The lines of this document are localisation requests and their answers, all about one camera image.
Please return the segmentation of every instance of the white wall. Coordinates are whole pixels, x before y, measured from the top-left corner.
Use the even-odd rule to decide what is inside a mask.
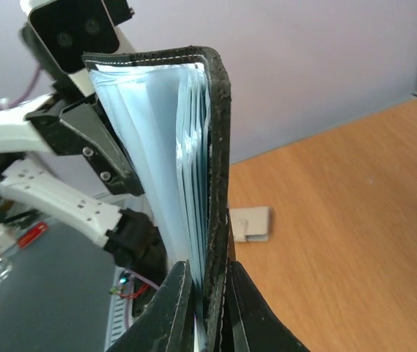
[[[208,45],[232,80],[232,160],[407,99],[417,0],[134,0],[122,28],[139,51]],[[0,97],[33,71],[18,0],[0,0]],[[47,91],[47,80],[37,92]]]

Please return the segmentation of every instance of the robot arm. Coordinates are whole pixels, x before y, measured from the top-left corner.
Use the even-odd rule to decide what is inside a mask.
[[[23,154],[83,150],[98,174],[108,174],[101,179],[111,193],[142,193],[125,155],[88,103],[67,106],[46,95],[0,111],[0,197],[52,215],[111,253],[118,266],[132,268],[154,240],[150,219],[82,194]]]

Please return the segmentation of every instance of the wallet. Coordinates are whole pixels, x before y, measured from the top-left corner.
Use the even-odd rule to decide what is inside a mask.
[[[164,196],[158,196],[157,191],[158,187],[164,187],[164,184],[161,184],[161,175],[152,175],[153,180],[147,181],[152,182],[150,186],[145,187],[143,184],[145,192],[152,187],[153,195],[148,194],[150,203],[151,196],[155,200],[153,204],[172,201],[169,204],[159,204],[161,209],[155,211],[155,218],[161,219],[161,223],[158,219],[156,222],[160,227],[163,241],[164,227],[167,232],[172,231],[171,233],[177,236],[177,227],[171,222],[171,214],[177,213],[174,210],[177,207],[171,204],[180,204],[179,209],[182,214],[188,214],[189,219],[185,219],[183,224],[189,223],[187,228],[191,234],[199,233],[200,222],[205,221],[206,230],[201,232],[198,243],[190,243],[184,249],[183,244],[178,246],[177,242],[170,243],[170,240],[166,239],[165,245],[166,248],[172,246],[168,250],[169,257],[182,261],[187,257],[186,267],[190,268],[192,280],[196,281],[197,278],[203,277],[203,282],[196,282],[194,285],[202,287],[202,292],[195,292],[194,295],[198,301],[200,299],[202,301],[203,324],[206,331],[205,348],[207,351],[215,351],[224,318],[227,263],[228,259],[234,260],[234,241],[228,210],[231,85],[223,62],[214,49],[199,46],[135,54],[86,53],[83,55],[83,61],[116,135],[128,148],[130,157],[134,159],[132,162],[142,184],[144,180],[151,178],[148,172],[151,170],[150,164],[154,164],[155,167],[167,171],[166,178],[163,177],[167,188],[176,183],[180,191],[184,189],[184,185],[186,190],[194,190],[195,200],[187,194],[181,196],[183,192],[178,195],[174,192],[169,192],[169,195],[168,192],[159,192],[159,194],[166,193],[168,198],[165,199]],[[196,71],[202,71],[203,75],[197,75]],[[133,98],[127,98],[128,94],[125,94],[130,90],[134,93]],[[187,101],[177,101],[177,93],[179,97],[185,96]],[[206,116],[200,117],[199,112],[203,115],[203,111]],[[132,124],[124,126],[129,123],[130,115]],[[151,116],[156,115],[160,116],[159,120],[151,120]],[[145,129],[144,126],[139,126],[142,119],[153,125],[154,129],[148,132],[149,135],[142,134]],[[195,126],[192,127],[192,131],[187,127],[190,123]],[[128,131],[136,133],[131,135],[133,138],[129,138]],[[175,150],[169,150],[168,154],[164,154],[163,151],[164,146],[173,142],[173,140],[165,141],[166,134],[174,135],[176,145],[181,142],[181,149],[184,149],[183,140],[187,139],[187,135],[190,136],[187,145],[197,142],[201,145],[198,149],[192,149],[192,151],[196,150],[195,153],[188,151],[184,155],[184,150],[181,150],[181,156],[178,158],[175,155],[173,163],[172,153],[176,154]],[[135,136],[141,137],[139,143]],[[150,136],[145,139],[150,141],[150,144],[141,141],[143,136]],[[151,148],[155,145],[160,148],[158,156],[150,154]],[[133,153],[136,151],[140,152],[139,156]],[[142,155],[146,155],[146,161],[137,160]],[[177,178],[181,174],[182,182]],[[169,211],[172,213],[165,219],[161,214]],[[197,214],[204,214],[204,219],[200,217],[197,221],[193,220]],[[203,263],[201,268],[197,268],[198,263],[193,260],[193,252],[197,249],[197,245],[203,247],[203,250],[197,254],[201,258],[199,262]]]

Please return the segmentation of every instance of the white stitching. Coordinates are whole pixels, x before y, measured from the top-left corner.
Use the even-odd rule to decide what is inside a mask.
[[[126,62],[104,62],[98,60],[85,60],[86,62],[91,62],[93,64],[101,64],[101,65],[128,65],[134,64],[137,62],[151,62],[151,61],[162,61],[162,60],[170,60],[170,59],[182,59],[184,57],[201,57],[203,61],[206,62],[206,59],[203,55],[198,54],[190,54],[190,55],[182,55],[182,56],[170,56],[170,57],[158,57],[152,59],[143,59],[143,60],[134,60],[134,61],[126,61]]]
[[[226,251],[226,267],[224,269],[223,292],[221,293],[220,343],[218,346],[220,351],[221,351],[221,345],[223,344],[224,302],[226,300],[226,283],[228,279],[228,264],[229,264],[229,239],[228,239],[228,246],[227,246],[227,251]]]

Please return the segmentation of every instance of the camera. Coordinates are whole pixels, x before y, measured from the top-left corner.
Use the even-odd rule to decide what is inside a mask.
[[[103,0],[53,0],[29,13],[29,23],[58,66],[72,74],[84,68],[84,52],[112,54],[119,48]]]

